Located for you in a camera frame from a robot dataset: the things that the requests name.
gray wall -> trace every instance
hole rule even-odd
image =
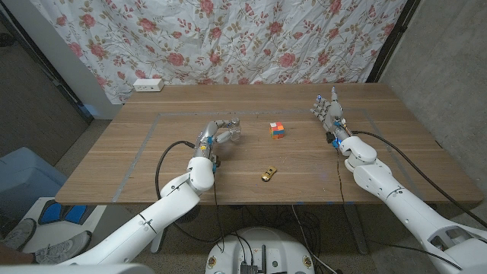
[[[422,0],[380,79],[485,191],[486,18],[485,1]]]
[[[32,40],[96,119],[112,119],[122,105],[105,96],[93,74],[66,46],[54,27],[28,0],[3,0]]]

shoe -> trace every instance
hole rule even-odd
[[[91,232],[83,231],[67,241],[36,251],[35,260],[39,264],[62,263],[85,252],[90,240]]]
[[[31,218],[26,218],[20,221],[0,243],[3,243],[6,247],[21,251],[25,244],[32,238],[36,231],[36,225],[36,221]]]

rubik's cube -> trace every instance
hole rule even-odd
[[[279,139],[284,137],[284,126],[281,122],[271,123],[269,127],[269,132],[271,133],[271,137],[273,139]]]

wooden table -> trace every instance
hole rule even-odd
[[[98,139],[56,196],[67,204],[151,203],[156,164],[178,140],[194,142],[214,119],[241,120],[239,142],[215,146],[221,166],[215,175],[218,204],[327,204],[341,202],[336,150],[309,109],[317,94],[329,99],[331,84],[166,86],[159,93],[135,93]],[[401,148],[434,182],[459,202],[479,202],[482,193],[384,84],[337,84],[351,130],[382,135]],[[269,123],[280,121],[283,139],[272,140]],[[446,199],[395,151],[367,135],[395,178],[426,202]],[[183,174],[193,151],[177,146],[167,155],[161,187]],[[376,203],[345,169],[339,169],[346,202]],[[269,165],[278,172],[267,183]],[[201,196],[214,204],[213,191]]]

table leg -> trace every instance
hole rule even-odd
[[[151,252],[156,254],[161,251],[162,243],[164,242],[164,237],[166,236],[167,228],[165,228],[161,233],[157,234],[151,242]]]
[[[343,208],[345,209],[345,214],[349,220],[350,229],[352,230],[357,245],[357,251],[362,255],[367,255],[367,242],[365,241],[365,235],[362,230],[360,218],[358,217],[357,208],[355,205],[343,205]]]

